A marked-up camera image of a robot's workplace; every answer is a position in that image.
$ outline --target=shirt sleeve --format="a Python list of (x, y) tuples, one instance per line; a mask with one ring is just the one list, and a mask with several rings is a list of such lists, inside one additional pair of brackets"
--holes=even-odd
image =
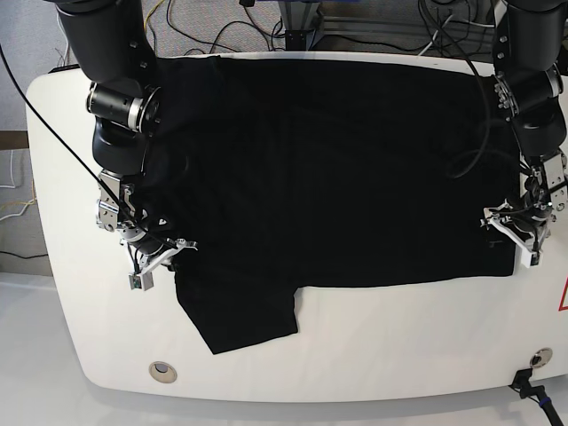
[(176, 274), (177, 299), (213, 354), (267, 342), (298, 332), (296, 288), (238, 290), (202, 277)]

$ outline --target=white table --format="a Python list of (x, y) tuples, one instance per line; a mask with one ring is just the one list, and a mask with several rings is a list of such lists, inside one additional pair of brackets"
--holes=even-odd
[[(244, 59), (341, 59), (469, 72), (450, 59), (342, 52), (267, 52)], [(492, 69), (478, 64), (483, 75)], [(90, 82), (81, 71), (45, 75), (33, 105), (95, 171)], [(568, 102), (562, 98), (564, 105)], [(540, 348), (554, 357), (536, 378), (568, 373), (568, 312), (558, 305), (568, 263), (568, 217), (553, 228), (542, 265), (513, 277), (391, 288), (305, 288), (296, 294), (300, 333), (211, 355), (178, 305), (173, 274), (130, 291), (118, 235), (95, 226), (96, 183), (28, 112), (43, 230), (59, 297), (86, 376), (123, 391), (240, 401), (332, 402), (412, 398), (507, 385)], [(148, 374), (171, 364), (172, 384)]]

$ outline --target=round hole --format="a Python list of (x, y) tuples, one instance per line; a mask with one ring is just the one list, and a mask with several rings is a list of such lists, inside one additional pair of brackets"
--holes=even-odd
[(531, 368), (541, 368), (546, 366), (552, 359), (552, 350), (550, 348), (543, 348), (532, 355)]
[(158, 370), (158, 373), (162, 373), (163, 375), (168, 373), (168, 366), (166, 366), (165, 364), (162, 364), (160, 362), (154, 364), (154, 368), (156, 370)]
[(178, 378), (178, 373), (170, 364), (156, 361), (150, 364), (150, 375), (156, 382), (174, 383)]

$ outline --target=black t-shirt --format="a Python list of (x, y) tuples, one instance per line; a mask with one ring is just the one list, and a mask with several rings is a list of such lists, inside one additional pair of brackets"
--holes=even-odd
[[(446, 177), (481, 141), (474, 77), (217, 57), (160, 69), (162, 124), (138, 196), (199, 243), (174, 259), (177, 299), (213, 353), (296, 333), (301, 287), (513, 272), (514, 244), (490, 244), (480, 219), (516, 191), (514, 162), (486, 154)], [(491, 148), (518, 156), (506, 128)]]

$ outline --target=red warning sign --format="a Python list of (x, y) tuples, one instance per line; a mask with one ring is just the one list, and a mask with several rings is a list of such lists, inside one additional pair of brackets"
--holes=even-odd
[(566, 280), (566, 285), (564, 286), (564, 292), (562, 294), (562, 300), (560, 301), (559, 311), (568, 310), (568, 300), (566, 300), (566, 291), (568, 290), (568, 280)]

